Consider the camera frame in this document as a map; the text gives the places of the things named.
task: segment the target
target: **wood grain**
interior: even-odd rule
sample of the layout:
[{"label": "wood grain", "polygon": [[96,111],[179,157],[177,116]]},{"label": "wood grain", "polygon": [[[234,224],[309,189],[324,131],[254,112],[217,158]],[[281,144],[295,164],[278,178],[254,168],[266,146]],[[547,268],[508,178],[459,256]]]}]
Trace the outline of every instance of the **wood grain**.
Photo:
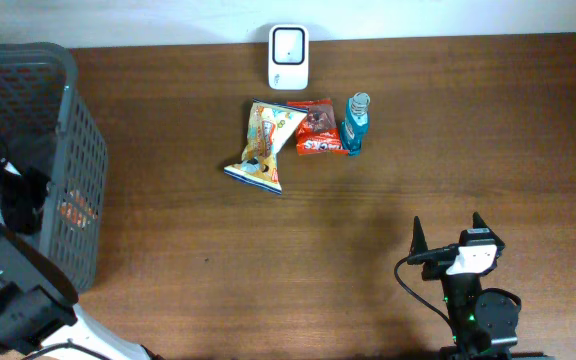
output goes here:
[{"label": "wood grain", "polygon": [[[524,300],[517,351],[576,359],[576,34],[311,44],[301,92],[263,44],[82,49],[110,150],[83,306],[167,359],[397,356],[451,342],[395,283],[412,219],[429,246],[478,210],[505,240],[483,281]],[[283,196],[223,174],[251,99],[372,97],[358,158],[279,155]],[[420,268],[403,278],[441,305]],[[7,358],[18,358],[8,355]]]}]

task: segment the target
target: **blue bottle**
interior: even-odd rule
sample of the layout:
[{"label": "blue bottle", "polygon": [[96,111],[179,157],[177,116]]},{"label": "blue bottle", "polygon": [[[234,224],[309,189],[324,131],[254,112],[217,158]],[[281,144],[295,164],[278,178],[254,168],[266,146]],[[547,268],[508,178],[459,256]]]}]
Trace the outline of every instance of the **blue bottle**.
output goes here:
[{"label": "blue bottle", "polygon": [[340,137],[344,149],[349,150],[349,156],[361,152],[361,141],[370,127],[368,105],[370,96],[366,93],[356,93],[346,103],[346,120],[341,124]]}]

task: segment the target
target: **white device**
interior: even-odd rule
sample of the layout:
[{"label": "white device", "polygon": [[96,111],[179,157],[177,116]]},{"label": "white device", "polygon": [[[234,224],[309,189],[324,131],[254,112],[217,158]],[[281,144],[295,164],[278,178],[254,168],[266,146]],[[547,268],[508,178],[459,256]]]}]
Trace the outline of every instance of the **white device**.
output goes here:
[{"label": "white device", "polygon": [[[488,228],[468,229],[469,233],[490,233]],[[497,256],[497,245],[460,246],[455,262],[446,275],[481,274],[488,270]]]},{"label": "white device", "polygon": [[276,90],[308,86],[308,30],[301,25],[275,25],[268,34],[268,84]]},{"label": "white device", "polygon": [[[63,326],[54,332],[41,343],[43,347],[71,342],[112,360],[151,360],[141,345],[121,339],[88,315],[79,304],[73,306],[73,310],[77,322],[73,326]],[[99,359],[73,349],[58,349],[46,356],[58,360]]]}]

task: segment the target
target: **bottle label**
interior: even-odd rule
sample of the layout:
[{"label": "bottle label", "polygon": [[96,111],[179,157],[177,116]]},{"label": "bottle label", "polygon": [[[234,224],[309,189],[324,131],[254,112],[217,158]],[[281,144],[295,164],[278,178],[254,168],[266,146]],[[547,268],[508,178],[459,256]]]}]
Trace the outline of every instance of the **bottle label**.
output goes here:
[{"label": "bottle label", "polygon": [[368,115],[366,115],[366,114],[355,116],[354,118],[355,118],[355,122],[359,126],[364,126],[368,123]]},{"label": "bottle label", "polygon": [[352,130],[352,125],[350,125],[350,121],[346,120],[346,134],[349,138],[355,138],[355,132]]},{"label": "bottle label", "polygon": [[341,144],[330,144],[328,142],[318,140],[306,140],[304,141],[303,147],[306,150],[319,150],[319,151],[343,150],[343,146]]}]

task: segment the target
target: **red wrapper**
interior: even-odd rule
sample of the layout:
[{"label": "red wrapper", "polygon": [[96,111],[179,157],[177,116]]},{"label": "red wrapper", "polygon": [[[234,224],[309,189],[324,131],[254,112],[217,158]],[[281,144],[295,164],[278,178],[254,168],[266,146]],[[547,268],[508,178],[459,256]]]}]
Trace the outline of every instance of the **red wrapper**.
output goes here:
[{"label": "red wrapper", "polygon": [[290,101],[289,106],[308,109],[308,116],[297,126],[297,153],[299,155],[333,152],[348,154],[344,150],[335,123],[332,100]]}]

